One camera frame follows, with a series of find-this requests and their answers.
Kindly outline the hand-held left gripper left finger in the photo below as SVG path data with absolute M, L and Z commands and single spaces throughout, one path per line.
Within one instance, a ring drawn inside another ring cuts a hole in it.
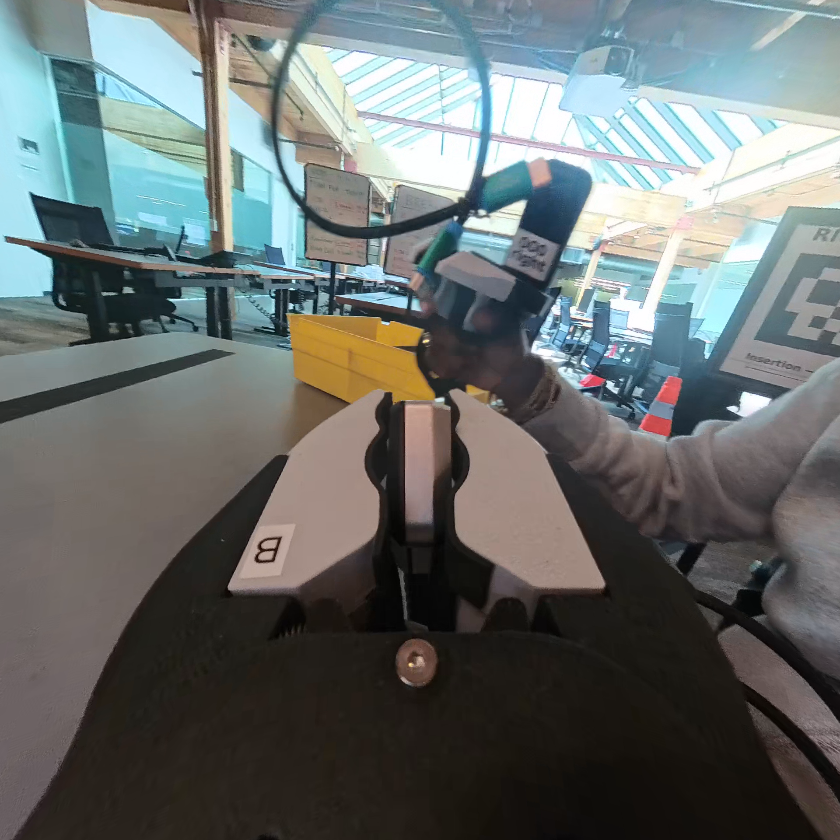
M 391 394 L 372 391 L 290 451 L 228 582 L 231 595 L 364 601 L 374 589 L 380 491 L 365 457 L 383 403 Z

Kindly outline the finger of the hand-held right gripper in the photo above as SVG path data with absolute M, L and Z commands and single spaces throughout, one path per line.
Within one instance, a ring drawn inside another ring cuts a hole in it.
M 511 320 L 509 298 L 515 277 L 487 258 L 460 251 L 435 268 L 434 309 L 462 332 L 492 332 Z

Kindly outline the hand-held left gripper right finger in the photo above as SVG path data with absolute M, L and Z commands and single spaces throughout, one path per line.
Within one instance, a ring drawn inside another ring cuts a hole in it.
M 474 397 L 450 399 L 465 457 L 449 533 L 456 628 L 481 629 L 505 598 L 532 620 L 544 596 L 603 595 L 605 580 L 543 447 Z

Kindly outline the braided hdmi cable green plugs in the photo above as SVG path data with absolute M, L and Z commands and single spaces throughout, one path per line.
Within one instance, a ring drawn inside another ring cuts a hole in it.
M 429 1 L 428 4 L 437 9 L 449 21 L 457 33 L 467 54 L 470 66 L 476 71 L 480 91 L 480 126 L 479 146 L 476 164 L 469 182 L 468 192 L 455 203 L 440 207 L 433 212 L 399 223 L 382 226 L 352 226 L 334 222 L 320 215 L 307 203 L 306 197 L 300 194 L 292 184 L 282 160 L 280 151 L 279 123 L 282 117 L 282 99 L 286 93 L 290 77 L 291 60 L 298 47 L 319 21 L 320 17 L 332 11 L 339 2 L 318 1 L 310 3 L 299 17 L 291 30 L 287 47 L 282 54 L 280 64 L 272 78 L 270 86 L 270 120 L 272 150 L 276 158 L 276 166 L 290 199 L 301 210 L 305 220 L 315 224 L 327 234 L 347 238 L 350 240 L 369 241 L 371 239 L 390 239 L 397 236 L 409 235 L 454 219 L 462 224 L 471 215 L 479 213 L 491 214 L 503 207 L 530 198 L 540 188 L 542 182 L 536 174 L 534 166 L 521 163 L 509 167 L 504 171 L 485 176 L 485 164 L 491 142 L 491 113 L 492 96 L 490 89 L 490 68 L 480 41 L 463 12 L 450 2 Z

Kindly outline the yellow plastic bin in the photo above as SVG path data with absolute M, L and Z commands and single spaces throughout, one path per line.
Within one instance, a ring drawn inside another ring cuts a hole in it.
M 293 372 L 306 385 L 354 403 L 373 391 L 396 401 L 434 399 L 417 365 L 422 330 L 372 317 L 291 314 Z

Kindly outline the person's right forearm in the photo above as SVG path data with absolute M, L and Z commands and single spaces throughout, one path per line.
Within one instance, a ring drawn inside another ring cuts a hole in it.
M 559 391 L 523 426 L 642 534 L 733 542 L 770 535 L 774 503 L 792 472 L 791 447 L 774 440 L 775 425 L 798 395 L 734 423 L 662 438 L 631 430 L 589 396 Z

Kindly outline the person's right hand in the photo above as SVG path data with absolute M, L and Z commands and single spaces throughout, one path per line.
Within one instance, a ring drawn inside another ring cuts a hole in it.
M 507 409 L 517 411 L 543 378 L 543 363 L 530 354 L 521 324 L 494 301 L 475 310 L 471 323 L 473 331 L 465 332 L 432 316 L 428 368 L 437 377 L 494 394 Z

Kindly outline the whiteboard with writing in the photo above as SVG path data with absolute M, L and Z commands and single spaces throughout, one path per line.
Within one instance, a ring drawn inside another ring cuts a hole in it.
M 304 166 L 304 186 L 306 203 L 319 216 L 347 227 L 368 226 L 371 183 L 367 177 L 309 163 Z M 337 236 L 307 220 L 304 256 L 326 263 L 366 266 L 368 241 Z
M 448 196 L 426 192 L 414 186 L 398 185 L 395 189 L 391 224 L 424 217 L 453 203 Z M 385 246 L 384 271 L 386 275 L 410 280 L 415 268 L 415 253 L 423 243 L 436 237 L 450 217 L 442 222 L 418 230 L 389 237 Z

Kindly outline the white ceiling projector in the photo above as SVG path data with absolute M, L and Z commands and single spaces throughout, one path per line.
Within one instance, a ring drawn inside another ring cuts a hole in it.
M 559 109 L 577 116 L 609 119 L 641 86 L 636 50 L 608 44 L 582 52 L 563 84 Z

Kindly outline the orange traffic cone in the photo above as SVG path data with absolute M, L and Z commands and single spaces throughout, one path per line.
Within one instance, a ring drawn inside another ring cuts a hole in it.
M 640 432 L 661 438 L 670 437 L 681 386 L 682 380 L 677 376 L 670 375 L 665 379 L 647 408 L 639 426 Z

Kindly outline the row of black office chairs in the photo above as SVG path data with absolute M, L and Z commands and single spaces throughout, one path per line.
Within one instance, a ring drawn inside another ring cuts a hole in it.
M 650 329 L 643 329 L 631 323 L 632 312 L 607 302 L 596 301 L 590 315 L 574 317 L 562 299 L 555 330 L 539 350 L 576 391 L 638 421 L 668 377 L 705 359 L 705 344 L 696 339 L 700 320 L 690 313 L 690 304 L 668 304 L 654 312 Z

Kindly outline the checker marker sign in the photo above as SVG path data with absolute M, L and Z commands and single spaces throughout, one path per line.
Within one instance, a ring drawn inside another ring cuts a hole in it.
M 709 360 L 709 374 L 776 397 L 839 356 L 839 210 L 782 216 Z

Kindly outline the office desk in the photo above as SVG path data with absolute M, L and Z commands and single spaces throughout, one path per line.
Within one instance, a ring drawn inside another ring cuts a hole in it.
M 205 266 L 160 256 L 130 255 L 111 249 L 76 246 L 6 236 L 52 264 L 51 298 L 63 312 L 84 316 L 84 343 L 104 343 L 141 335 L 144 322 L 177 319 L 175 300 L 181 289 L 202 289 L 206 299 L 206 333 L 230 339 L 229 290 L 250 290 L 262 273 L 242 266 Z

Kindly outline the black office chair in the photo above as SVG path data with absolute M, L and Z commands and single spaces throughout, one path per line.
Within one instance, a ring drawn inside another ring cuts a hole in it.
M 45 241 L 120 252 L 99 207 L 36 194 L 30 198 Z M 88 338 L 71 342 L 72 346 L 110 340 L 111 327 L 121 339 L 142 336 L 141 324 L 145 321 L 155 322 L 164 333 L 164 319 L 171 324 L 186 323 L 192 331 L 198 331 L 193 321 L 176 314 L 173 299 L 181 296 L 181 289 L 157 287 L 152 272 L 66 256 L 50 259 L 54 306 L 81 314 L 88 322 Z

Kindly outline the wooden post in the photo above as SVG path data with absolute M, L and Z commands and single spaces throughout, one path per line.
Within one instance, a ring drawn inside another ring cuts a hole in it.
M 233 163 L 229 141 L 228 89 L 230 32 L 221 4 L 191 2 L 203 73 L 205 110 L 206 196 L 211 248 L 216 267 L 231 267 L 234 251 Z

